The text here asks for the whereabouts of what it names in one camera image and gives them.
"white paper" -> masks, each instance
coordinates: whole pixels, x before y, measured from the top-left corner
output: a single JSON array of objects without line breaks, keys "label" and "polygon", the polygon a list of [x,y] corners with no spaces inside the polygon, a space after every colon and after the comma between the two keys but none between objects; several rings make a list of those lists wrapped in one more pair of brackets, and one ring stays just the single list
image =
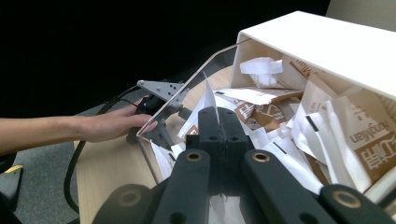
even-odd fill
[{"label": "white paper", "polygon": [[305,168],[307,172],[312,172],[311,167],[308,165],[307,160],[303,157],[300,149],[298,149],[289,137],[276,141],[275,144],[282,148],[289,156],[291,156],[297,163]]},{"label": "white paper", "polygon": [[336,139],[341,162],[356,189],[364,192],[396,164],[396,124],[371,91],[359,91],[326,103],[328,127]]},{"label": "white paper", "polygon": [[150,143],[155,154],[155,159],[157,160],[157,163],[160,167],[163,179],[166,179],[172,174],[172,169],[173,166],[175,165],[175,162],[169,156],[168,150],[157,146],[152,141],[150,141]]},{"label": "white paper", "polygon": [[239,201],[239,197],[227,197],[223,194],[210,197],[209,224],[245,223]]},{"label": "white paper", "polygon": [[311,76],[294,117],[291,130],[296,146],[324,164],[326,164],[326,160],[321,150],[320,142],[305,116],[323,110],[323,102],[335,97],[337,97],[336,93],[326,83],[318,76]]},{"label": "white paper", "polygon": [[190,116],[187,118],[186,122],[183,124],[183,126],[180,128],[180,130],[177,133],[177,137],[184,139],[186,137],[186,133],[189,131],[189,129],[195,125],[198,128],[198,113],[204,108],[213,106],[216,109],[216,115],[219,123],[219,113],[218,113],[218,108],[216,104],[216,97],[215,94],[209,84],[208,79],[206,80],[206,90],[205,94],[202,95],[201,99],[198,101],[197,105],[195,108],[191,111]]},{"label": "white paper", "polygon": [[290,104],[290,107],[293,110],[294,114],[297,113],[299,106],[300,106],[300,104]]},{"label": "white paper", "polygon": [[176,144],[174,146],[171,146],[171,149],[173,153],[175,154],[175,159],[177,159],[178,154],[186,150],[186,144],[184,142],[181,142],[179,144]]},{"label": "white paper", "polygon": [[270,75],[283,72],[282,60],[260,57],[240,63],[242,74]]},{"label": "white paper", "polygon": [[218,92],[221,92],[225,96],[249,102],[254,105],[269,105],[276,97],[292,95],[302,91],[246,87],[240,89],[222,89]]},{"label": "white paper", "polygon": [[331,184],[343,184],[349,186],[353,189],[356,188],[350,174],[347,172],[346,165],[340,153],[337,150],[337,143],[334,139],[334,133],[332,132],[328,124],[328,118],[326,116],[321,116],[317,112],[309,115],[309,118],[315,123],[318,128],[318,132],[314,133],[314,136],[320,142],[320,150],[323,153],[325,164],[328,167],[329,178]]},{"label": "white paper", "polygon": [[264,128],[251,131],[249,137],[255,148],[263,148],[271,143]]}]

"human arm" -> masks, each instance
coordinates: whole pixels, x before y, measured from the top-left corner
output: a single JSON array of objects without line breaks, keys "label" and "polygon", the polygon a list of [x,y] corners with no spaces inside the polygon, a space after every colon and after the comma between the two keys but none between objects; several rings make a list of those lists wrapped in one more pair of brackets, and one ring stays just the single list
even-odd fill
[{"label": "human arm", "polygon": [[0,119],[0,156],[68,141],[101,142],[123,136],[151,118],[135,115],[135,110],[134,105],[128,105],[96,116]]}]

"transparent plastic panel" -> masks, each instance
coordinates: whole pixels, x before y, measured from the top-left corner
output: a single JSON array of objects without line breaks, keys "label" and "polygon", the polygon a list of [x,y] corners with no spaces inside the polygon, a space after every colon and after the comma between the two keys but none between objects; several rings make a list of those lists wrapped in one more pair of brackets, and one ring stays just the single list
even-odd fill
[{"label": "transparent plastic panel", "polygon": [[[237,43],[214,53],[137,133],[138,142],[157,184],[167,176],[163,176],[161,172],[154,154],[153,144],[172,154],[172,146],[185,141],[184,138],[178,137],[177,133],[203,97],[206,90],[205,81],[209,81],[213,91],[230,88],[236,50],[246,42],[248,41]],[[149,125],[155,121],[158,122],[157,126],[153,130],[145,132]]]}]

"screw hole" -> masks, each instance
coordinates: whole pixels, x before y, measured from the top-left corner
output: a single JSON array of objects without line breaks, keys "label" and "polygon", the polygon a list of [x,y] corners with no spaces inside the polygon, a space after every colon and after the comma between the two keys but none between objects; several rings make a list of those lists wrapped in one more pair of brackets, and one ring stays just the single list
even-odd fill
[{"label": "screw hole", "polygon": [[197,152],[192,152],[187,154],[187,161],[200,161],[202,158],[202,155],[197,153]]},{"label": "screw hole", "polygon": [[126,191],[120,196],[120,205],[123,207],[130,207],[139,203],[141,195],[136,191]]},{"label": "screw hole", "polygon": [[360,208],[361,200],[355,195],[344,191],[344,190],[336,190],[332,193],[332,197],[341,205],[349,208]]},{"label": "screw hole", "polygon": [[259,162],[266,162],[270,160],[270,157],[265,155],[264,153],[257,152],[253,154],[253,160],[259,161]]}]

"black cable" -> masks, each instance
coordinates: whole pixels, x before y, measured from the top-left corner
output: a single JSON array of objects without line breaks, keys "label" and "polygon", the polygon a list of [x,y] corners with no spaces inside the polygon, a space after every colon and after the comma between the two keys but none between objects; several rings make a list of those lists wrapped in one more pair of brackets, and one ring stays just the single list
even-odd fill
[{"label": "black cable", "polygon": [[130,105],[134,105],[134,106],[138,107],[138,105],[136,105],[136,104],[132,103],[132,102],[131,102],[131,101],[129,101],[129,100],[120,99],[120,101],[124,101],[124,102],[126,102],[126,103],[128,103],[128,104],[130,104]]},{"label": "black cable", "polygon": [[[124,97],[126,94],[128,94],[132,91],[136,91],[138,89],[139,89],[139,87],[133,86],[129,90],[127,90],[127,91],[123,92],[122,94],[118,95],[117,97],[111,99],[109,102],[105,103],[105,105],[99,110],[99,112],[96,115],[105,114],[111,107],[113,107],[113,105],[115,105],[120,100],[123,100],[122,97]],[[69,206],[78,214],[79,214],[79,208],[78,208],[78,205],[75,203],[75,201],[72,198],[72,195],[70,192],[70,183],[71,183],[71,179],[72,179],[74,170],[76,168],[76,164],[78,162],[79,155],[81,154],[81,151],[85,146],[85,143],[86,143],[86,141],[78,142],[76,150],[73,153],[73,157],[70,160],[69,165],[67,167],[66,176],[64,178],[64,198],[66,199]]]}]

